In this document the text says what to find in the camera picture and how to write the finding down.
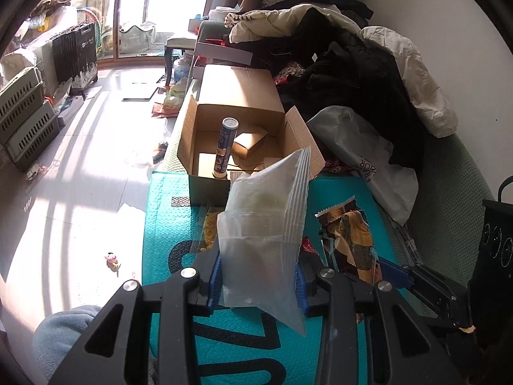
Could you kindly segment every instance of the gray plastic bag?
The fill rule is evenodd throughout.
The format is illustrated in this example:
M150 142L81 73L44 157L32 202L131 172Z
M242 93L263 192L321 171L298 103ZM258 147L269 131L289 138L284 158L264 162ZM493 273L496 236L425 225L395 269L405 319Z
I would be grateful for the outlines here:
M217 216L224 305L258 307L305 336L296 300L310 148L233 183Z
M410 217L419 184L415 171L390 165L393 144L353 109L329 106L307 122L333 154L365 178L375 200L401 226Z

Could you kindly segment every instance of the tiled floor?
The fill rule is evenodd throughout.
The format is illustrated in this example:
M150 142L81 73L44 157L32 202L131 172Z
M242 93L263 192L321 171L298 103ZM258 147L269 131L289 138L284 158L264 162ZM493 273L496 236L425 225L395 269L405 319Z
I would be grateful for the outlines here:
M123 281L140 280L148 160L174 119L151 118L152 102L122 101L162 68L104 70L73 121L39 158L48 172L28 184L0 170L0 297L12 352L37 384L31 351L45 316L103 305ZM119 273L107 266L113 252Z

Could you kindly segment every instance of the stool leg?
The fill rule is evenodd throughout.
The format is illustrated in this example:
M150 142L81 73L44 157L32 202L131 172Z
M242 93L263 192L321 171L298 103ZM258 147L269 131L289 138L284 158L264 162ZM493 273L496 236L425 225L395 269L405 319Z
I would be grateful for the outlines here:
M166 87L168 87L169 83L171 82L171 74L173 72L173 48L172 47L166 47L166 50L164 51L164 62L166 63L166 70L167 70Z

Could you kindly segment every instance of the silver screw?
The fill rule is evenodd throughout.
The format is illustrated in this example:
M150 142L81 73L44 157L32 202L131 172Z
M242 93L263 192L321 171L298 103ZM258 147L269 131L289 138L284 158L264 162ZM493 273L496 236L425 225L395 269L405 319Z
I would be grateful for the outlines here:
M323 278L332 278L335 276L335 271L331 268L322 268L319 273Z
M133 279L131 279L130 281L126 281L123 284L123 289L125 291L133 291L136 288L137 288L137 281L134 281Z
M388 281L380 281L378 283L378 289L380 291L387 293L392 290L392 284Z
M183 277L183 278L192 278L193 276L196 275L196 270L194 268L183 268L180 272L180 275Z

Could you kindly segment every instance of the small table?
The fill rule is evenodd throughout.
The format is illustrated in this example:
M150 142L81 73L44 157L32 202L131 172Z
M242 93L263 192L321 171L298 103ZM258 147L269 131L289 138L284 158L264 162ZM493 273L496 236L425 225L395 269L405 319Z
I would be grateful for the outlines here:
M164 51L164 61L166 63L166 87L169 86L171 82L171 73L173 71L173 50L181 49L184 50L194 50L196 46L197 35L191 32L183 32L183 33L174 33L170 36L166 42L166 50Z

